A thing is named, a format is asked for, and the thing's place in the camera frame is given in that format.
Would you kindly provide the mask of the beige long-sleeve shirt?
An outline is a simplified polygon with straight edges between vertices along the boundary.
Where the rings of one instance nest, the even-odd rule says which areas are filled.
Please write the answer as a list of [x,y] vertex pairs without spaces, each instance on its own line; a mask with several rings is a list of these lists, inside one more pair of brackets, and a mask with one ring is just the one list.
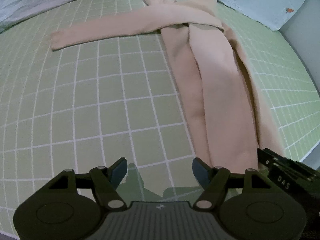
[[258,168],[259,148],[283,155],[270,108],[236,34],[217,16],[217,1],[143,1],[132,12],[53,32],[52,50],[159,30],[196,156],[210,167],[244,173]]

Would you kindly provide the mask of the green grid bed sheet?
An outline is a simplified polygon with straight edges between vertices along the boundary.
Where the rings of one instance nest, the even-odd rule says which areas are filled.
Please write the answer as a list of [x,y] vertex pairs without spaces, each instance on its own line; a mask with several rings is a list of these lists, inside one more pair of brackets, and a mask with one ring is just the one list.
[[194,201],[195,155],[160,33],[59,51],[50,35],[142,0],[77,0],[1,34],[1,235],[15,209],[62,170],[87,173],[120,157],[126,202]]

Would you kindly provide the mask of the white bed frame edge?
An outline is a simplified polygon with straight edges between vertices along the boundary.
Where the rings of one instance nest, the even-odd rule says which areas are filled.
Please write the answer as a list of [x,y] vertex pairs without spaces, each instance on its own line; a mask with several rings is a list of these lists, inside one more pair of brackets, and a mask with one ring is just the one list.
[[313,78],[319,77],[319,0],[305,0],[280,32],[293,46]]

